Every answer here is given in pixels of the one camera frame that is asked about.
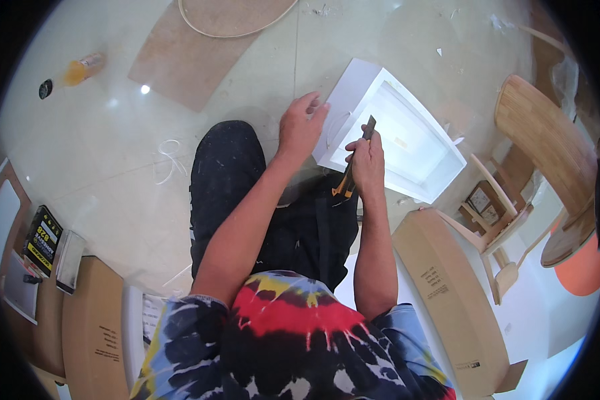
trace left hand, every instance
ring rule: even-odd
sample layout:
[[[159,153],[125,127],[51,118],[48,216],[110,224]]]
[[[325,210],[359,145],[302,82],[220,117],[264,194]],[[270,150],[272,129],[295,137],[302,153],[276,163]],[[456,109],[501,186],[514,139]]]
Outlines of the left hand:
[[[280,145],[276,158],[298,169],[318,143],[322,125],[331,105],[318,100],[320,92],[305,94],[293,100],[280,118]]]

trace person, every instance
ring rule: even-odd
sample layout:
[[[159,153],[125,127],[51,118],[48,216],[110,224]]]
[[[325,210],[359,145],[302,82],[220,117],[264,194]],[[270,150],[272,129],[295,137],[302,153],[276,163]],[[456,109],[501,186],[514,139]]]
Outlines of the person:
[[[245,122],[221,122],[201,140],[190,186],[194,281],[168,300],[131,398],[456,397],[413,307],[397,304],[379,133],[346,146],[364,212],[357,311],[333,294],[358,233],[358,195],[331,194],[342,174],[276,208],[320,137],[330,105],[318,98],[291,103],[269,165]]]

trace right hand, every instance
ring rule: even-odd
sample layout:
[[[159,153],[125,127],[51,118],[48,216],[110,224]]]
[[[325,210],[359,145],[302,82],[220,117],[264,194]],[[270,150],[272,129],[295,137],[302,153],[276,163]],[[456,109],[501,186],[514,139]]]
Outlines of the right hand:
[[[349,162],[353,157],[353,181],[360,193],[362,201],[365,198],[384,196],[384,151],[380,133],[374,131],[370,142],[360,138],[345,146],[345,150],[354,151],[345,159]]]

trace white cardboard box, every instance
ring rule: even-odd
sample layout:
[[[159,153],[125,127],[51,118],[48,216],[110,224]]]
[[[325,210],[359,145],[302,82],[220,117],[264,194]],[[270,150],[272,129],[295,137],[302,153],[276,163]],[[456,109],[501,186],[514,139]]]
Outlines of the white cardboard box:
[[[385,187],[433,203],[466,165],[430,112],[389,71],[354,58],[327,99],[313,158],[343,172],[346,144],[362,136],[360,125],[376,119],[384,149]]]

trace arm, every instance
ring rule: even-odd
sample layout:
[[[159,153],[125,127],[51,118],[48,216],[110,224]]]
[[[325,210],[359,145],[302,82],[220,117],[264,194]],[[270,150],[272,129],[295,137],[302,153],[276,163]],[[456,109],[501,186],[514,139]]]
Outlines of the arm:
[[[373,133],[370,142],[360,139],[346,149],[355,150],[353,179],[364,209],[360,252],[353,275],[354,298],[358,311],[371,321],[398,301],[398,272],[384,197],[384,151],[378,132]]]
[[[320,137],[329,105],[318,107],[318,96],[312,92],[294,100],[280,119],[278,152],[209,241],[190,294],[206,294],[231,307],[256,262],[282,191]]]

